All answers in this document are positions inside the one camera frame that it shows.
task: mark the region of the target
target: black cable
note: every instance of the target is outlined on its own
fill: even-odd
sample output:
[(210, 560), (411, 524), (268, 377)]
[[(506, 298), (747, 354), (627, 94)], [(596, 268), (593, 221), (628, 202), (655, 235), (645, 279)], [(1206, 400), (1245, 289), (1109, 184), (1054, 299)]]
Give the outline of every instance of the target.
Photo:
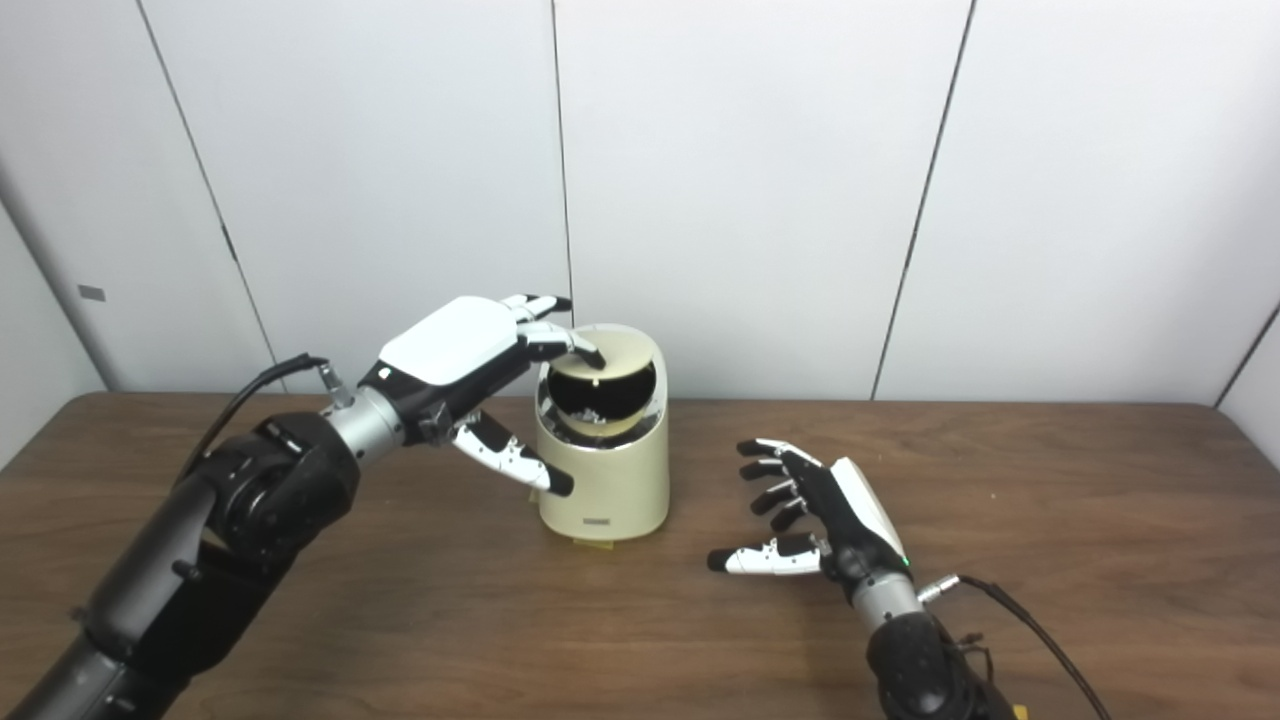
[(236, 416), (236, 413), (239, 411), (241, 406), (244, 405), (244, 402), (252, 397), (253, 393), (279, 379), (287, 378), (288, 375), (326, 364), (329, 364), (326, 357), (312, 357), (303, 352), (296, 357), (289, 357), (288, 360), (276, 363), (275, 365), (271, 365), (259, 373), (256, 378), (244, 386), (244, 388), (227, 404), (227, 407), (223, 407), (223, 411), (214, 420), (214, 424), (209, 425), (209, 429), (205, 430), (205, 436), (200, 438), (196, 447), (191, 448), (191, 455), (188, 455), (187, 461), (182, 464), (182, 470), (178, 471), (178, 478), (174, 479), (174, 484), (180, 483), (183, 478), (191, 474), (191, 469), (196, 466), (196, 462), (198, 462), (206, 452), (209, 452), (209, 446), (214, 445), (214, 441), (218, 439), (219, 433), (223, 432), (227, 423)]
[(1064, 652), (1062, 648), (1059, 647), (1056, 642), (1053, 642), (1053, 638), (1050, 637), (1048, 632), (1046, 632), (1044, 628), (1041, 628), (1039, 623), (1037, 623), (1036, 619), (1032, 618), (1032, 614), (1028, 612), (1025, 607), (1019, 605), (1018, 601), (1012, 598), (1012, 596), (1010, 596), (1007, 592), (1005, 592), (1004, 588), (1001, 588), (995, 583), (987, 583), (975, 578), (970, 578), (968, 575), (957, 575), (957, 577), (960, 578), (961, 583), (966, 585), (973, 585), (980, 589), (982, 592), (987, 593), (992, 600), (1002, 605), (1005, 610), (1012, 612), (1015, 618), (1018, 618), (1028, 628), (1030, 628), (1032, 632), (1036, 633), (1036, 637), (1038, 637), (1041, 642), (1044, 643), (1044, 647), (1047, 647), (1048, 651), (1053, 653), (1053, 657), (1056, 657), (1057, 661), (1062, 664), (1062, 669), (1066, 670), (1066, 674), (1070, 675), (1071, 679), (1075, 680), (1075, 684), (1080, 687), (1080, 692), (1083, 692), (1084, 697), (1088, 698), (1089, 705), (1093, 706), (1093, 711), (1098, 714), (1098, 717), (1101, 717), (1102, 720), (1111, 720), (1111, 714), (1107, 712), (1107, 708), (1102, 705), (1102, 700), (1098, 697), (1098, 693), (1093, 692), (1093, 687), (1089, 685), (1089, 682), (1084, 679), (1084, 675), (1082, 675), (1080, 670), (1076, 669), (1074, 662), (1071, 662), (1071, 659), (1066, 656), (1066, 652)]

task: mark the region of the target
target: robotic arm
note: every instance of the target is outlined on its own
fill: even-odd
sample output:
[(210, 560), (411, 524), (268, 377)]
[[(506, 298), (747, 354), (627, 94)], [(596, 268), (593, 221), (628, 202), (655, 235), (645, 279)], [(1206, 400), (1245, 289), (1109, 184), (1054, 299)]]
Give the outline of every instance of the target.
[(742, 468), (744, 479), (783, 478), (751, 503), (754, 514), (781, 505), (771, 521), (776, 532), (814, 515), (827, 537), (787, 534), (763, 547), (716, 550), (707, 557), (712, 570), (822, 573), (840, 584), (870, 633), (867, 662), (891, 720), (1014, 720), (1012, 706), (969, 666), (963, 643), (924, 609), (959, 579), (951, 575), (915, 591), (902, 541), (852, 461), (842, 457), (824, 468), (803, 450), (772, 439), (748, 441), (737, 450), (760, 457)]
[(333, 405), (288, 413), (197, 455), (76, 619), (82, 632), (10, 720), (161, 717), (218, 665), (297, 557), (351, 510), (365, 469), (398, 447), (452, 442), (521, 483), (573, 479), (477, 410), (535, 361), (599, 350), (541, 318), (562, 297), (460, 297), (383, 347), (352, 392), (323, 360)]

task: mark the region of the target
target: panel seam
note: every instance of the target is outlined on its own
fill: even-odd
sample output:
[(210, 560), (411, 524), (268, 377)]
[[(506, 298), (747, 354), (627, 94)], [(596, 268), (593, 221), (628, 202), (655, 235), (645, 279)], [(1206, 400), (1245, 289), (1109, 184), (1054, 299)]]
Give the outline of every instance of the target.
[(897, 322), (897, 309), (902, 302), (902, 288), (906, 287), (906, 274), (911, 269), (911, 256), (915, 254), (915, 241), (920, 234), (920, 219), (924, 217), (924, 205), (929, 199), (929, 186), (933, 183), (933, 169), (938, 164), (938, 149), (942, 147), (942, 136), (947, 127), (947, 117), (951, 114), (951, 99), (955, 96), (956, 79), (960, 77), (960, 64), (964, 60), (964, 50), (969, 44), (969, 28), (973, 27), (973, 15), (978, 9), (978, 0), (969, 1), (969, 13), (965, 15), (964, 31), (960, 33), (960, 47), (956, 50), (955, 67), (951, 69), (951, 82), (947, 85), (947, 99), (942, 104), (942, 117), (938, 119), (938, 133), (933, 138), (933, 152), (929, 155), (929, 169), (924, 173), (924, 187), (920, 191), (920, 204), (915, 209), (915, 222), (911, 225), (911, 240), (906, 245), (906, 258), (902, 260), (902, 274), (897, 279), (897, 292), (893, 295), (893, 307), (890, 310), (888, 327), (884, 329), (884, 343), (881, 346), (879, 363), (876, 365), (876, 380), (872, 383), (872, 400), (879, 392), (881, 375), (884, 373), (884, 360), (888, 357), (888, 343), (893, 337), (893, 325)]
[[(241, 286), (244, 288), (244, 296), (248, 299), (248, 306), (253, 311), (253, 322), (257, 323), (257, 329), (262, 336), (262, 343), (266, 345), (266, 354), (271, 357), (271, 364), (275, 365), (278, 360), (275, 359), (275, 348), (271, 347), (271, 338), (266, 334), (266, 325), (262, 323), (262, 314), (257, 309), (257, 301), (253, 299), (253, 291), (250, 288), (248, 278), (244, 275), (244, 266), (241, 265), (239, 254), (236, 252), (236, 245), (232, 242), (230, 232), (227, 229), (227, 220), (223, 218), (223, 208), (218, 204), (218, 193), (214, 192), (212, 183), (209, 182), (209, 172), (205, 169), (205, 159), (200, 155), (200, 147), (196, 145), (196, 136), (191, 132), (191, 123), (187, 122), (187, 113), (182, 109), (182, 101), (178, 99), (178, 88), (173, 85), (173, 76), (169, 73), (169, 65), (164, 61), (164, 53), (160, 51), (160, 42), (156, 40), (155, 29), (151, 27), (151, 18), (147, 15), (147, 9), (143, 6), (142, 0), (134, 0), (138, 6), (138, 14), (142, 15), (142, 24), (147, 29), (147, 38), (151, 41), (151, 50), (156, 55), (156, 61), (160, 63), (160, 72), (164, 74), (165, 86), (169, 87), (169, 97), (173, 99), (173, 105), (178, 110), (178, 118), (182, 120), (182, 129), (187, 133), (187, 142), (191, 145), (191, 152), (196, 158), (196, 167), (200, 169), (200, 178), (205, 183), (205, 191), (209, 193), (209, 200), (214, 206), (214, 214), (218, 218), (218, 225), (223, 233), (223, 240), (227, 242), (227, 250), (232, 256), (232, 263), (236, 264), (236, 272), (239, 275)], [(288, 392), (288, 386), (284, 380), (280, 380), (280, 387)]]

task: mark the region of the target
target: cable connector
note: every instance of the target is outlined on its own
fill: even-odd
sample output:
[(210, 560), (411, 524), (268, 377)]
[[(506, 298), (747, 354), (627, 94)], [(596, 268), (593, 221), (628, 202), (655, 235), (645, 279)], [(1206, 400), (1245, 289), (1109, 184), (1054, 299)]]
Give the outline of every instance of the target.
[(959, 584), (960, 575), (946, 575), (918, 589), (915, 592), (915, 598), (920, 601), (920, 605), (928, 605)]
[(324, 383), (325, 391), (338, 410), (346, 410), (356, 404), (356, 396), (352, 395), (351, 388), (338, 377), (338, 370), (334, 370), (329, 363), (320, 365), (320, 382)]

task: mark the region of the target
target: black arm joint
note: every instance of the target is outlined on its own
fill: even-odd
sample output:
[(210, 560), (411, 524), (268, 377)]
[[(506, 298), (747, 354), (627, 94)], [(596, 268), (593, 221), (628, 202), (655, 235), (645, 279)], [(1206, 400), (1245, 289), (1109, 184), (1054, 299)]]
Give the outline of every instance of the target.
[(337, 430), (315, 413), (268, 418), (241, 450), (250, 451), (250, 461), (220, 480), (219, 495), (227, 502), (211, 523), (237, 556), (292, 562), (355, 505), (360, 466)]

